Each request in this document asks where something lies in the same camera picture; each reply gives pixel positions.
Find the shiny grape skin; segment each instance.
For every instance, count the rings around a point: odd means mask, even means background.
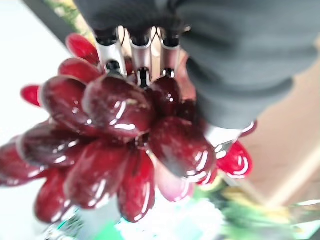
[[[81,58],[74,57],[60,64],[58,75],[69,75],[79,79],[83,84],[89,84],[99,78],[102,73],[94,65]]]
[[[203,180],[216,164],[214,147],[203,133],[178,117],[158,121],[150,131],[149,146],[173,174],[190,182]]]
[[[92,140],[44,122],[22,135],[17,148],[21,158],[32,165],[68,167],[76,163],[79,152]]]
[[[95,126],[116,137],[141,136],[156,117],[144,90],[117,76],[102,76],[91,82],[82,106]]]
[[[196,102],[191,99],[183,101],[178,107],[177,116],[190,122],[194,122],[196,119]]]
[[[40,90],[41,105],[59,124],[85,136],[99,136],[92,120],[83,111],[81,101],[86,85],[71,76],[49,79]]]
[[[84,36],[71,33],[66,37],[65,45],[74,56],[84,59],[93,65],[98,65],[97,49]]]
[[[175,116],[182,101],[181,91],[174,78],[162,76],[149,86],[156,110],[163,116]]]
[[[46,167],[30,165],[19,156],[15,141],[0,147],[0,178],[5,185],[21,185],[45,174]]]
[[[117,192],[118,208],[130,223],[140,221],[155,205],[155,168],[144,150],[131,153]]]
[[[34,106],[40,107],[40,103],[38,100],[39,88],[39,85],[24,86],[20,91],[20,95],[26,102]]]
[[[55,169],[40,189],[34,203],[34,213],[40,221],[56,223],[72,206],[64,193],[65,180],[66,175]]]
[[[64,192],[83,209],[99,208],[117,192],[124,176],[130,150],[126,145],[98,139],[82,152],[70,171]]]

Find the bunch of grapes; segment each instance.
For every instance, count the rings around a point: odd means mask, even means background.
[[[138,222],[154,207],[156,186],[179,201],[195,183],[212,183],[217,168],[239,172],[233,162],[240,155],[251,161],[239,143],[216,161],[197,127],[195,102],[182,101],[175,79],[162,76],[142,89],[129,57],[125,78],[105,74],[82,36],[70,35],[66,45],[76,57],[60,65],[58,76],[21,91],[50,118],[0,147],[0,185],[47,178],[34,205],[41,221],[57,222],[74,205],[99,208],[116,195],[121,215]]]

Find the red grape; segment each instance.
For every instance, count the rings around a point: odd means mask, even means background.
[[[85,37],[72,33],[65,39],[66,47],[76,57],[82,58],[93,65],[99,63],[99,56],[95,46]]]
[[[18,187],[27,184],[30,180],[14,179],[11,177],[2,177],[0,175],[0,187]]]
[[[28,163],[67,167],[78,160],[78,152],[90,140],[45,122],[28,130],[19,139],[17,148],[20,156]]]
[[[190,121],[166,117],[150,131],[149,146],[176,176],[198,182],[215,166],[216,155],[203,133]]]
[[[58,222],[72,206],[64,194],[65,179],[65,174],[56,170],[40,189],[34,204],[35,215],[40,221]]]
[[[155,111],[143,89],[116,76],[91,82],[82,101],[93,123],[117,137],[135,138],[146,133]]]
[[[43,85],[40,99],[59,124],[81,135],[97,136],[100,132],[81,106],[85,89],[86,85],[70,76],[56,76]]]
[[[218,169],[215,167],[212,171],[208,173],[205,180],[199,181],[196,184],[200,186],[213,184],[218,175]]]
[[[143,150],[134,150],[117,192],[118,207],[128,222],[141,220],[155,205],[155,168]]]
[[[178,107],[178,117],[193,122],[196,117],[196,103],[191,99],[185,100]]]
[[[69,58],[58,69],[58,75],[70,75],[84,84],[89,84],[102,75],[97,67],[81,58]]]
[[[38,100],[38,90],[39,85],[28,85],[21,89],[20,95],[21,97],[27,101],[28,103],[40,107],[40,103]]]
[[[181,92],[175,79],[162,76],[149,86],[155,107],[164,116],[173,116],[181,102]]]
[[[160,162],[156,163],[155,181],[159,191],[169,202],[178,202],[187,196],[191,197],[195,190],[194,183],[173,175]]]
[[[14,141],[0,147],[0,177],[7,185],[15,186],[28,180],[44,177],[45,170],[44,166],[33,166],[23,161]]]
[[[216,166],[231,178],[243,179],[251,173],[253,163],[245,147],[236,141],[227,155],[217,161]]]
[[[147,150],[149,134],[144,134],[134,140],[135,147],[140,150]]]
[[[132,58],[130,56],[125,56],[124,57],[124,61],[125,61],[125,68],[126,68],[126,73],[128,75],[132,74],[132,72],[134,71],[134,66],[132,63]]]
[[[84,209],[100,207],[118,190],[129,153],[125,145],[107,139],[94,141],[83,150],[70,171],[65,194]]]
[[[256,120],[256,121],[252,122],[249,127],[247,127],[246,129],[243,130],[240,138],[254,133],[256,131],[257,127],[258,127],[258,121]]]

